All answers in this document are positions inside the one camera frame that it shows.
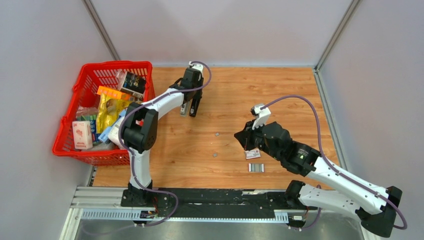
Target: perforated metal strip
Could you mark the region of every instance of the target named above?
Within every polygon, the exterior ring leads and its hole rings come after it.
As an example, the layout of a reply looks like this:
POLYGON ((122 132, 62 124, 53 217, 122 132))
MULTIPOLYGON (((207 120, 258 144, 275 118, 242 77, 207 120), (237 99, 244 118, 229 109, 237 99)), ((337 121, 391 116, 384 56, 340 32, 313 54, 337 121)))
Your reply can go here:
MULTIPOLYGON (((132 209, 84 209, 81 219, 86 220, 128 220, 142 221, 151 219, 140 218, 140 210, 132 209)), ((215 223, 281 223, 289 222, 287 212, 275 212, 275 218, 203 218, 203 217, 171 217, 172 222, 215 222, 215 223)))

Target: red basket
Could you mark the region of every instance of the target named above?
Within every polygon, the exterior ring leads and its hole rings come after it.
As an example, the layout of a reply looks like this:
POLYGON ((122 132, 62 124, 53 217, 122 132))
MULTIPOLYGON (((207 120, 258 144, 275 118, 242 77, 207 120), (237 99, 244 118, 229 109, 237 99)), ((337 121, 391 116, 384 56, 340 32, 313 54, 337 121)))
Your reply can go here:
POLYGON ((72 121, 76 119, 79 106, 98 107, 100 96, 97 95, 99 86, 116 89, 118 70, 127 70, 134 74, 145 76, 146 89, 144 102, 155 97, 152 83, 152 64, 148 61, 108 61, 103 63, 88 63, 82 66, 76 84, 73 86, 72 99, 66 115, 60 121, 59 131, 54 141, 52 152, 56 156, 71 157, 94 166, 128 165, 130 158, 126 150, 110 151, 80 151, 74 148, 72 121))

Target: yellow snack bag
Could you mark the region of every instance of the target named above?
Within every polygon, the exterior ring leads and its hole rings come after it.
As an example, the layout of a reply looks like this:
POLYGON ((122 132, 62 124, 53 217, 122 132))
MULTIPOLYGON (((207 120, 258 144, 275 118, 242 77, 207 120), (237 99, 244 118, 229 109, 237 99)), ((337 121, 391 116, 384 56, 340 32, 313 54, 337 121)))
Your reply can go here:
POLYGON ((104 93, 100 95, 98 115, 95 120, 97 133, 101 134, 118 120, 119 113, 130 105, 131 101, 116 99, 104 93))

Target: wooden tabletop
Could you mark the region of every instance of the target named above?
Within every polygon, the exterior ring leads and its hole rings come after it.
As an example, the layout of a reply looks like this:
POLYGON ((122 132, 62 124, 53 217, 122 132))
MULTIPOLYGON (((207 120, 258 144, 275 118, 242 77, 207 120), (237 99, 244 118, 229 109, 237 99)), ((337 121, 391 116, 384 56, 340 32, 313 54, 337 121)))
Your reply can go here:
MULTIPOLYGON (((321 98, 311 68, 213 67, 212 81, 203 89, 197 117, 182 117, 174 109, 162 117, 150 154, 154 187, 286 189, 291 180, 317 182, 294 175, 262 153, 246 160, 234 138, 252 120, 250 109, 284 95, 297 94, 315 106, 326 156, 338 163, 321 98), (248 172, 248 163, 263 163, 264 173, 248 172)), ((154 67, 156 95, 184 74, 181 67, 154 67)), ((209 76, 204 70, 205 81, 209 76)), ((269 107, 268 123, 277 121, 291 137, 318 149, 317 126, 310 107, 300 99, 285 99, 269 107)), ((130 166, 102 166, 93 186, 126 187, 130 166)))

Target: white wall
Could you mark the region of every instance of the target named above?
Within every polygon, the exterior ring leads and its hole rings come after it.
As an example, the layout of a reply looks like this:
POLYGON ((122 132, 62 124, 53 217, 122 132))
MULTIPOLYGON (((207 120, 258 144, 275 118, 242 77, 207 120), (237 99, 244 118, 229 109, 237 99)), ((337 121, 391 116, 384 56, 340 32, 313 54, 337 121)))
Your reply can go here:
POLYGON ((89 166, 51 148, 81 66, 111 60, 79 0, 0 2, 0 235, 58 239, 89 166))
POLYGON ((315 65, 351 0, 93 0, 123 60, 315 65))
POLYGON ((423 9, 362 1, 321 72, 349 170, 403 190, 409 228, 391 239, 424 235, 423 9))

